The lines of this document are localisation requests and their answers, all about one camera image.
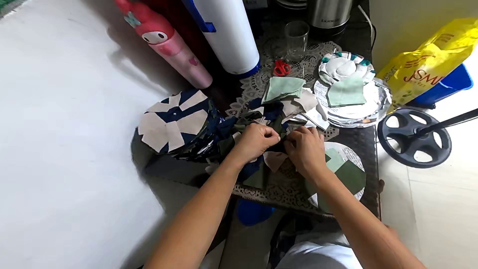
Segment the white wall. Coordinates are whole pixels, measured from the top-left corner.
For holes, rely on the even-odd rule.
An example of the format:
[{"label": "white wall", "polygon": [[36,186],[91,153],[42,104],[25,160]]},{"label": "white wall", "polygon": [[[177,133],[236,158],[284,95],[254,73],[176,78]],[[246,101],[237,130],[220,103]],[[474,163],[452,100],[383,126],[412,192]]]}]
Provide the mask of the white wall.
[{"label": "white wall", "polygon": [[415,50],[453,19],[467,17],[478,17],[477,0],[370,0],[370,19],[377,28],[375,69]]},{"label": "white wall", "polygon": [[1,19],[0,268],[137,268],[195,189],[153,193],[131,138],[189,87],[113,0],[32,0]]}]

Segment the forearm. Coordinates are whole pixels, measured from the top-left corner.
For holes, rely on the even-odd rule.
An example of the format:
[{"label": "forearm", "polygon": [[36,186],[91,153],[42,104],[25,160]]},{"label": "forearm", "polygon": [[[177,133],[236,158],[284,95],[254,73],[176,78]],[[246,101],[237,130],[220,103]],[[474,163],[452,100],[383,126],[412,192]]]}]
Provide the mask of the forearm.
[{"label": "forearm", "polygon": [[145,269],[196,269],[216,234],[240,162],[226,158],[163,233]]},{"label": "forearm", "polygon": [[423,264],[380,222],[335,174],[326,169],[314,178],[363,268],[424,268]]}]

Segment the lace tablecloth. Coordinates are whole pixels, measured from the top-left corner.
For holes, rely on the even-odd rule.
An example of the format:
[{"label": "lace tablecloth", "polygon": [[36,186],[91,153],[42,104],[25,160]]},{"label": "lace tablecloth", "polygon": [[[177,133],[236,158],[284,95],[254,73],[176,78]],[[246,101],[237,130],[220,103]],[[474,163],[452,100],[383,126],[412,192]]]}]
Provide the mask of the lace tablecloth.
[{"label": "lace tablecloth", "polygon": [[[230,105],[230,109],[226,110],[228,116],[237,116],[246,112],[247,105],[252,99],[263,97],[272,76],[274,61],[284,57],[286,52],[283,32],[276,29],[283,29],[283,27],[264,25],[264,36],[256,40],[261,56],[261,68],[255,75],[241,80],[241,87],[244,91],[242,96]],[[316,72],[316,67],[322,57],[327,53],[341,50],[341,47],[334,42],[321,43],[309,39],[304,59],[301,62],[289,62],[291,73],[288,76],[303,78],[306,81],[304,87],[313,88],[316,80],[314,72]],[[338,128],[330,126],[324,132],[325,140],[337,136],[338,132]],[[233,194],[272,206],[328,215],[308,201],[308,196],[304,191],[305,179],[295,171],[295,167],[289,159],[286,159],[278,172],[265,176],[268,178],[265,189],[236,184]]]}]

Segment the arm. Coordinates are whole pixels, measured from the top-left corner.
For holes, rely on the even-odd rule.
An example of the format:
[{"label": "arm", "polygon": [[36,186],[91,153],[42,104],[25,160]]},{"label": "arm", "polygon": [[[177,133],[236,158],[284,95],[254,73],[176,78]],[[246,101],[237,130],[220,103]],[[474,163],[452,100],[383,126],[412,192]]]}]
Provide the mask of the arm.
[{"label": "arm", "polygon": [[324,197],[363,268],[425,268],[327,168],[322,134],[300,127],[287,139],[284,146],[289,158]]},{"label": "arm", "polygon": [[250,124],[226,159],[163,232],[144,268],[198,268],[216,234],[242,167],[279,141],[272,128]]}]

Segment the hand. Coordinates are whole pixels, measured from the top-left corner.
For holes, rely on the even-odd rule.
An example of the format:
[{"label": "hand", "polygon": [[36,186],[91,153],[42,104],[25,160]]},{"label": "hand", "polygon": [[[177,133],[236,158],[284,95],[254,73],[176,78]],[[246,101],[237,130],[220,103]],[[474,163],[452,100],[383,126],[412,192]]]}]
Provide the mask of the hand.
[{"label": "hand", "polygon": [[306,179],[318,180],[330,172],[326,165],[324,135],[319,134],[316,128],[300,126],[287,136],[284,147],[292,163]]},{"label": "hand", "polygon": [[228,157],[233,157],[236,162],[245,165],[261,156],[267,148],[277,144],[280,140],[281,137],[274,129],[262,124],[251,123],[246,127]]}]

